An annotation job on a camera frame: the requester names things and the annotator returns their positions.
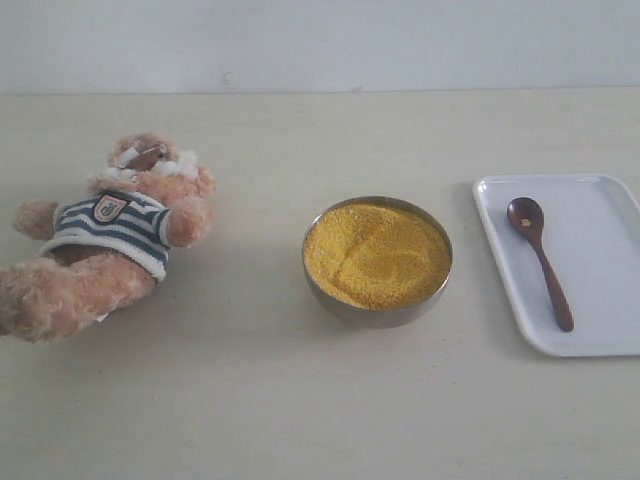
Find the dark brown wooden spoon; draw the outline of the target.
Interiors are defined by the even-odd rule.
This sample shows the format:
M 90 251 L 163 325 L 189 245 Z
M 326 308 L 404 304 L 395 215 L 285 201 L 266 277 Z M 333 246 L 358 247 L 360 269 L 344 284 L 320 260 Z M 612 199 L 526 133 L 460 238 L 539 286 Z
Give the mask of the dark brown wooden spoon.
M 511 226 L 529 243 L 538 258 L 558 328 L 565 333 L 573 332 L 573 314 L 543 247 L 545 217 L 541 206 L 530 197 L 518 197 L 510 201 L 506 215 Z

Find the tan teddy bear striped shirt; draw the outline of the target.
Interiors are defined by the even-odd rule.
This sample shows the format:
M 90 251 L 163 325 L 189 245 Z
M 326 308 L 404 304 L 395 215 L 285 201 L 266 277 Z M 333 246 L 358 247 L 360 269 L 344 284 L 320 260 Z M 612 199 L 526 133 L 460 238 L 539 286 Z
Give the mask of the tan teddy bear striped shirt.
M 212 226 L 214 176 L 192 150 L 155 133 L 119 139 L 74 202 L 18 207 L 14 228 L 41 242 L 1 269 L 1 333 L 43 343 L 72 336 L 151 293 L 169 253 Z

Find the yellow millet grain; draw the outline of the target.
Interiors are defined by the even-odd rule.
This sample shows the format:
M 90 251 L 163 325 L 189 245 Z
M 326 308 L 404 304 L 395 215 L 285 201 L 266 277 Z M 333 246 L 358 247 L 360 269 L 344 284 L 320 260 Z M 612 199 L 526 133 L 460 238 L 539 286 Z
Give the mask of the yellow millet grain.
M 323 215 L 307 237 L 304 260 L 322 290 L 369 310 L 424 301 L 441 287 L 452 266 L 445 237 L 430 222 L 367 202 Z

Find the steel bowl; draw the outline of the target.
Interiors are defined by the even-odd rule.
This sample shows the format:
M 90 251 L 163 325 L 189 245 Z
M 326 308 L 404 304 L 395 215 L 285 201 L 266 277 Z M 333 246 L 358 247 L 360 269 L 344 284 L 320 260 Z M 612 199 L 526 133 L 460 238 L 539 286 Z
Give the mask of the steel bowl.
M 334 297 L 332 297 L 329 293 L 325 292 L 321 289 L 319 285 L 315 283 L 312 279 L 304 260 L 304 247 L 306 245 L 307 237 L 313 226 L 318 222 L 323 215 L 325 215 L 328 211 L 333 208 L 337 208 L 339 206 L 358 203 L 358 202 L 367 202 L 373 203 L 375 205 L 381 206 L 390 206 L 394 208 L 399 208 L 401 210 L 414 213 L 419 215 L 421 218 L 430 222 L 433 226 L 437 228 L 437 230 L 445 237 L 445 240 L 449 246 L 449 252 L 452 254 L 452 266 L 450 269 L 450 273 L 441 287 L 434 293 L 432 296 L 426 298 L 424 301 L 411 305 L 409 307 L 395 309 L 395 310 L 369 310 L 364 308 L 359 308 L 353 305 L 346 304 Z M 451 243 L 451 239 L 441 225 L 441 223 L 429 212 L 424 210 L 423 208 L 414 205 L 408 201 L 388 197 L 388 196 L 360 196 L 348 198 L 346 200 L 342 200 L 324 210 L 321 214 L 319 214 L 311 223 L 307 232 L 305 233 L 302 250 L 301 250 L 301 259 L 302 259 L 302 268 L 304 270 L 305 278 L 309 284 L 309 287 L 313 294 L 315 295 L 318 302 L 329 312 L 331 312 L 336 317 L 341 320 L 356 325 L 358 327 L 367 327 L 367 328 L 394 328 L 401 325 L 408 324 L 420 316 L 424 315 L 430 308 L 432 308 L 439 300 L 441 295 L 443 294 L 447 282 L 449 281 L 452 267 L 453 267 L 453 247 Z

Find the white rectangular plastic tray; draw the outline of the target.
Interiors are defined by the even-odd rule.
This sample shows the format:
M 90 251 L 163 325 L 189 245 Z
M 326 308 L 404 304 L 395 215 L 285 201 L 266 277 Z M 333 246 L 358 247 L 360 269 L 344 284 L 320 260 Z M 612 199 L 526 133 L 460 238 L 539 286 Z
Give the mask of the white rectangular plastic tray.
M 495 175 L 473 187 L 516 324 L 535 349 L 556 357 L 639 353 L 639 203 L 620 180 L 598 173 Z M 544 212 L 543 247 L 575 327 L 554 318 L 539 260 L 507 218 L 518 197 Z

